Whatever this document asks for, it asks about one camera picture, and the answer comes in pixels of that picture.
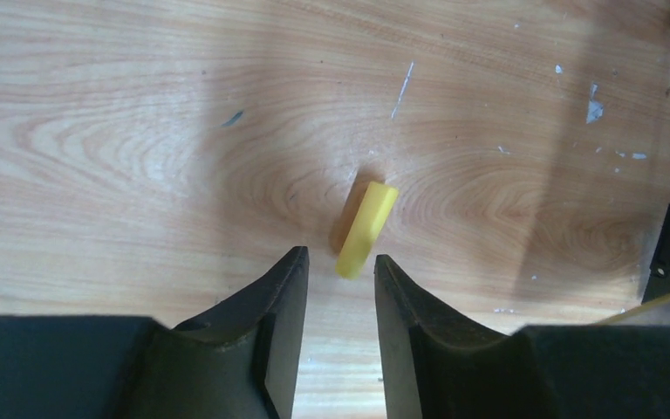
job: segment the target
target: yellow foam piece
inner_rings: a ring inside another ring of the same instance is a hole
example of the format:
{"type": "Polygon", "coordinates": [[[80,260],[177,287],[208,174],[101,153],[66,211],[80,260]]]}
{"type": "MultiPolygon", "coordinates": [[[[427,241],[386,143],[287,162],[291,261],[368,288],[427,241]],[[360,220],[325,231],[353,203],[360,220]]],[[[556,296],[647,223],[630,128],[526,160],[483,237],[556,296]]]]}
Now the yellow foam piece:
{"type": "Polygon", "coordinates": [[[355,279],[360,275],[399,194],[396,188],[383,183],[368,184],[335,265],[335,270],[341,277],[355,279]]]}

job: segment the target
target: table surface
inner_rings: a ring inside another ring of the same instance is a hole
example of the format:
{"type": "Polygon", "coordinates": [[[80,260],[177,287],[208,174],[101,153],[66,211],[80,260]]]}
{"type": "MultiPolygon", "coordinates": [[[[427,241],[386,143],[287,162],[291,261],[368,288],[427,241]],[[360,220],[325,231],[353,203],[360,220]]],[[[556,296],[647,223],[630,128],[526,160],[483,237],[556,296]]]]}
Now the table surface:
{"type": "Polygon", "coordinates": [[[375,254],[503,332],[591,322],[669,202],[670,0],[0,0],[0,313],[172,326],[305,244],[295,417],[385,415],[375,254]]]}

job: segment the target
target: wooden table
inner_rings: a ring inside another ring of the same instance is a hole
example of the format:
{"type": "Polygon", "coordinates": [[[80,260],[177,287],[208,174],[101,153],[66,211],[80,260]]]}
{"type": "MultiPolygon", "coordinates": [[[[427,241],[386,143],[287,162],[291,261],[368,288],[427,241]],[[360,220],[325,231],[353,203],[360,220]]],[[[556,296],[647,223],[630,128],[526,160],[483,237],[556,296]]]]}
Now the wooden table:
{"type": "Polygon", "coordinates": [[[294,416],[383,417],[357,177],[401,191],[375,252],[484,324],[636,306],[670,0],[0,0],[0,313],[172,326],[306,244],[294,416]]]}

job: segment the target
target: white paint speck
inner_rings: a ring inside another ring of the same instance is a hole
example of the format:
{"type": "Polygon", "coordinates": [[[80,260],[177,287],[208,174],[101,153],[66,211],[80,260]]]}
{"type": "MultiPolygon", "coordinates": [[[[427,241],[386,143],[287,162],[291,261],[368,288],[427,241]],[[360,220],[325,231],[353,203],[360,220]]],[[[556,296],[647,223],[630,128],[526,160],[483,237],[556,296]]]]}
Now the white paint speck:
{"type": "Polygon", "coordinates": [[[602,114],[605,112],[605,107],[597,102],[594,99],[595,93],[597,93],[597,83],[592,82],[590,87],[590,100],[587,105],[587,123],[591,124],[595,120],[602,118],[602,114]]]}

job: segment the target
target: yellow block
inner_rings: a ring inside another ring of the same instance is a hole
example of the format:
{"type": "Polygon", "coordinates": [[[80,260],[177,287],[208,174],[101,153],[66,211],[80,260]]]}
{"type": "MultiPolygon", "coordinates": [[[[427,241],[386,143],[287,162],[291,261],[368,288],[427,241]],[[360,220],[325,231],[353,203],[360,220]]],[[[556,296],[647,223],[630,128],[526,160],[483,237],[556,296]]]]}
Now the yellow block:
{"type": "Polygon", "coordinates": [[[397,189],[383,183],[368,184],[335,265],[341,277],[355,279],[359,276],[399,194],[397,189]]]}

